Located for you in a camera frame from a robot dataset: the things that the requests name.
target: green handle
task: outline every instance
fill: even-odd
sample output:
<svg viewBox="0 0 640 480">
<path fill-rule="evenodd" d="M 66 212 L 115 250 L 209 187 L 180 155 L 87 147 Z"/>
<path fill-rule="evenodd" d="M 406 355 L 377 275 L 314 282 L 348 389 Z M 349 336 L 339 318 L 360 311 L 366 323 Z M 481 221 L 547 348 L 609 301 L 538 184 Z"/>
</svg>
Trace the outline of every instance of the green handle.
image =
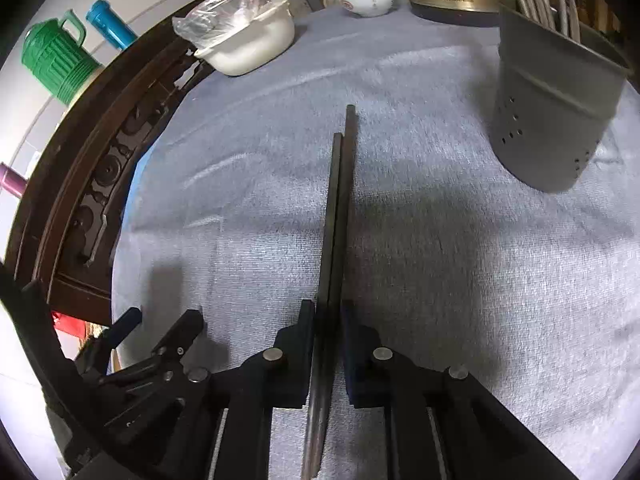
<svg viewBox="0 0 640 480">
<path fill-rule="evenodd" d="M 62 25 L 67 20 L 73 23 L 74 27 L 78 30 L 78 39 L 76 40 L 76 43 L 78 44 L 78 46 L 82 46 L 82 44 L 84 43 L 84 38 L 86 37 L 86 29 L 84 28 L 84 25 L 82 24 L 82 22 L 74 14 L 73 9 L 69 9 L 67 12 L 65 12 L 62 15 L 62 18 L 60 18 L 58 22 L 58 25 L 60 26 L 60 28 L 62 28 Z"/>
</svg>

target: black base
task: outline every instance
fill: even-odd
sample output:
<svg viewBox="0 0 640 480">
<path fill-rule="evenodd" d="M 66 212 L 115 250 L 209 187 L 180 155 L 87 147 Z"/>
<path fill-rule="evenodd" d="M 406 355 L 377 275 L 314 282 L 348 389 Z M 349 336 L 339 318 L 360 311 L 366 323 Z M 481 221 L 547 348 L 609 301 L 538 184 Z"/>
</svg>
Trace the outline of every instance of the black base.
<svg viewBox="0 0 640 480">
<path fill-rule="evenodd" d="M 480 10 L 457 10 L 431 7 L 411 2 L 411 11 L 416 16 L 432 22 L 452 23 L 466 27 L 497 27 L 498 12 Z"/>
</svg>

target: blue cup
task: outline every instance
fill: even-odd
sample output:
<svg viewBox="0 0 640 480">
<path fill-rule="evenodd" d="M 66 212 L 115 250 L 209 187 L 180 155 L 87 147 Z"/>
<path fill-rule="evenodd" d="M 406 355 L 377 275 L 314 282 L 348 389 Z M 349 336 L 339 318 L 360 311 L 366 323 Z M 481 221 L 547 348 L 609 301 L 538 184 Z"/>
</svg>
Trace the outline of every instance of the blue cup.
<svg viewBox="0 0 640 480">
<path fill-rule="evenodd" d="M 97 0 L 86 14 L 86 20 L 115 48 L 124 50 L 138 38 L 120 16 L 111 10 L 106 0 Z"/>
</svg>

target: green pitcher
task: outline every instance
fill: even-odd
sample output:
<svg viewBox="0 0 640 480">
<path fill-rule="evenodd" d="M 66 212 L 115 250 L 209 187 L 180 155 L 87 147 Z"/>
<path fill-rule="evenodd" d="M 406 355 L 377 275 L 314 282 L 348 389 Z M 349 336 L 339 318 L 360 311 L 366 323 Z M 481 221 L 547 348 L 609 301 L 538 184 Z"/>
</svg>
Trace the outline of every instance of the green pitcher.
<svg viewBox="0 0 640 480">
<path fill-rule="evenodd" d="M 66 21 L 78 30 L 78 40 L 62 28 Z M 22 64 L 65 105 L 99 66 L 82 48 L 85 36 L 84 25 L 68 10 L 60 20 L 33 25 L 24 38 Z"/>
</svg>

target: silver bolt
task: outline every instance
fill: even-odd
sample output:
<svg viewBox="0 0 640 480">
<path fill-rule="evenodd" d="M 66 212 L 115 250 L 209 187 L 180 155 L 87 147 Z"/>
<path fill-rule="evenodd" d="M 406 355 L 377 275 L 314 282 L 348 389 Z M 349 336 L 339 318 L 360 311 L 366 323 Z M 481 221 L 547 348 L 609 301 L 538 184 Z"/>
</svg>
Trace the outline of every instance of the silver bolt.
<svg viewBox="0 0 640 480">
<path fill-rule="evenodd" d="M 187 378 L 192 383 L 200 383 L 204 381 L 204 379 L 206 379 L 208 376 L 209 371 L 206 368 L 194 368 L 188 373 Z"/>
<path fill-rule="evenodd" d="M 462 380 L 466 379 L 466 376 L 469 375 L 469 371 L 466 369 L 465 365 L 450 366 L 449 375 L 453 379 Z"/>
<path fill-rule="evenodd" d="M 267 348 L 264 352 L 262 352 L 262 357 L 264 357 L 267 361 L 277 361 L 284 354 L 282 350 L 276 347 Z"/>
<path fill-rule="evenodd" d="M 378 361 L 389 361 L 394 356 L 394 353 L 385 346 L 379 346 L 373 351 L 373 357 Z"/>
</svg>

